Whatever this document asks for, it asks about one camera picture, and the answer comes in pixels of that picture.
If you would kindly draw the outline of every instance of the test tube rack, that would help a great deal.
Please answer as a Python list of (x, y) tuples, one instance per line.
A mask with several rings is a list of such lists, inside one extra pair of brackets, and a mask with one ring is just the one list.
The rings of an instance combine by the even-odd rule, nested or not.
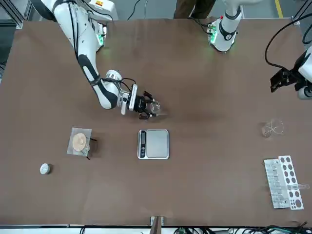
[(290, 156), (264, 160), (273, 207), (303, 210), (297, 177)]

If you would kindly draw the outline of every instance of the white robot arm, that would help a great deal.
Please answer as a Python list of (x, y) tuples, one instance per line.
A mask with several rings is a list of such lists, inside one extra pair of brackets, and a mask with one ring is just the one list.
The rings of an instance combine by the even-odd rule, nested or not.
[(108, 71), (105, 78), (100, 76), (96, 66), (96, 52), (105, 43), (106, 25), (91, 19), (79, 3), (77, 0), (32, 0), (41, 16), (57, 21), (60, 25), (103, 108), (113, 109), (119, 106), (123, 115), (126, 110), (136, 111), (140, 113), (141, 119), (155, 116), (149, 106), (159, 106), (159, 103), (152, 95), (144, 91), (143, 96), (137, 96), (136, 84), (129, 91), (123, 90), (123, 79), (117, 71)]
[(312, 99), (312, 46), (296, 61), (291, 70), (280, 69), (271, 78), (271, 92), (278, 88), (295, 83), (295, 90), (301, 100)]
[(217, 19), (208, 27), (209, 42), (221, 52), (226, 52), (234, 43), (237, 27), (242, 18), (241, 5), (256, 4), (262, 0), (223, 0), (226, 5), (222, 19)]

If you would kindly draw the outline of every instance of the brown tabletop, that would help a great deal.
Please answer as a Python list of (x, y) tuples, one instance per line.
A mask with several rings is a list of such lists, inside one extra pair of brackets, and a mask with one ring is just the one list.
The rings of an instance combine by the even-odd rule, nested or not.
[[(109, 69), (134, 78), (169, 115), (150, 122), (104, 110), (56, 23), (26, 22), (15, 34), (0, 85), (0, 223), (280, 226), (312, 223), (304, 210), (273, 209), (263, 159), (291, 155), (298, 181), (312, 184), (312, 101), (293, 86), (270, 93), (277, 68), (264, 49), (288, 19), (242, 20), (222, 54), (193, 21), (135, 20), (109, 24), (97, 54)], [(304, 47), (297, 27), (269, 50), (292, 68)], [(273, 117), (285, 134), (267, 140), (259, 125)], [(66, 154), (71, 128), (99, 140), (90, 161)], [(168, 160), (138, 160), (140, 129), (170, 132)], [(42, 163), (53, 165), (41, 175)]]

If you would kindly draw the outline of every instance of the digital scale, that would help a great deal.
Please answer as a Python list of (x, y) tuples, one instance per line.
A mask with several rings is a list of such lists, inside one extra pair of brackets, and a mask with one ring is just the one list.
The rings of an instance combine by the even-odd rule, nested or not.
[(139, 159), (168, 159), (169, 132), (166, 129), (140, 130), (137, 157)]

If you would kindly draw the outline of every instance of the person's leg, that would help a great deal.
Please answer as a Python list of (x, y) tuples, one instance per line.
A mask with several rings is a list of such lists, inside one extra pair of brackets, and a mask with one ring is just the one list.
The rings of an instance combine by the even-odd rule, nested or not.
[(197, 0), (191, 17), (205, 19), (213, 8), (215, 0)]
[(174, 19), (187, 19), (195, 3), (196, 0), (176, 0)]

